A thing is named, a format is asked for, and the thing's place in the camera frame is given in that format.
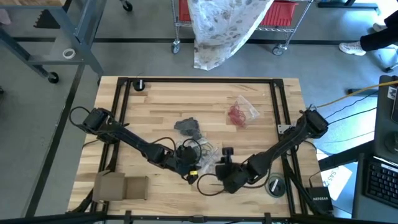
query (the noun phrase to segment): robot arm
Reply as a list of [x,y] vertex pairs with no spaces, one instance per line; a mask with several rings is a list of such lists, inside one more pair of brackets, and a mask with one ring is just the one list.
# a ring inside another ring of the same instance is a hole
[[268,151],[254,154],[242,164],[230,162],[216,166],[217,178],[223,182],[225,191],[233,194],[245,184],[255,184],[268,173],[272,161],[283,153],[307,138],[320,138],[327,132],[328,122],[317,111],[301,113],[296,127],[286,130],[282,140]]
[[180,146],[173,150],[156,142],[147,142],[126,129],[127,125],[117,122],[110,111],[94,108],[84,122],[76,126],[88,134],[97,135],[99,140],[108,144],[121,140],[140,151],[149,163],[176,172],[182,177],[188,175],[189,184],[196,181],[197,175],[189,174],[199,169],[196,163],[200,156],[192,147]]

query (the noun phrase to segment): black pants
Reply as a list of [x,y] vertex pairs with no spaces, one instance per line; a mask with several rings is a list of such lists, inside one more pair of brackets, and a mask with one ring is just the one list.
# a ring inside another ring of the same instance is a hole
[[361,37],[364,51],[381,49],[398,42],[398,11],[387,17],[384,22],[387,29]]

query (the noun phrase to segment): white sneaker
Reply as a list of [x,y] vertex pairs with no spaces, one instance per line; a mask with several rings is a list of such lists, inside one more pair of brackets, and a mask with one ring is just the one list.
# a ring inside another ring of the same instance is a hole
[[383,23],[383,22],[375,22],[375,23],[373,24],[373,29],[374,29],[374,31],[376,31],[376,32],[380,32],[380,31],[382,31],[382,30],[384,30],[384,29],[387,29],[387,26],[386,26],[386,24]]
[[357,56],[363,56],[366,54],[366,51],[362,49],[361,43],[359,43],[359,41],[349,44],[341,43],[338,45],[338,48],[346,54],[354,54]]

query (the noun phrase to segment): concrete floor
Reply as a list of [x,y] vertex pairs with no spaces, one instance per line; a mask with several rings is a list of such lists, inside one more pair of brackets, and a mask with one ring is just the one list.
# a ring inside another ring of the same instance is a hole
[[[174,36],[168,0],[134,1],[133,5],[134,13],[126,14],[118,1],[108,1],[97,37]],[[39,11],[10,11],[10,15],[14,23],[5,29],[14,37],[55,37],[59,33],[32,27]],[[319,9],[314,4],[294,39],[358,40],[368,33],[376,17],[374,11]],[[193,37],[189,29],[183,29],[181,34]],[[253,38],[283,39],[283,36],[256,32]],[[22,44],[32,54],[49,52],[52,47],[51,43]],[[222,66],[206,72],[192,68],[192,48],[192,44],[182,44],[180,53],[172,55],[170,44],[94,44],[93,52],[106,75],[299,78],[306,105],[334,100],[343,96],[347,88],[373,85],[383,74],[381,68],[397,60],[396,51],[391,48],[357,57],[341,53],[335,45],[290,45],[283,56],[276,57],[270,53],[273,45],[246,44]],[[0,170],[3,170],[0,219],[23,216],[76,72],[76,66],[46,69],[58,72],[60,83],[49,84],[0,47],[0,85],[7,91],[0,104]],[[96,74],[86,67],[74,105],[92,108],[97,89]],[[355,100],[353,97],[320,111],[329,115]],[[368,98],[334,115],[330,121],[375,105],[376,99]],[[334,124],[327,135],[315,141],[316,145],[323,151],[336,153],[367,141],[372,134],[328,143],[372,131],[374,126],[361,120],[374,120],[373,112]],[[83,132],[67,124],[37,215],[65,212],[84,138]]]

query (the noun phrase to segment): cardboard box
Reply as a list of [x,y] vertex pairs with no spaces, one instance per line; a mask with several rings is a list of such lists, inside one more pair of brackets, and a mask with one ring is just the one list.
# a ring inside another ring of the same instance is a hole
[[125,177],[123,173],[99,172],[95,177],[93,201],[147,199],[148,177]]

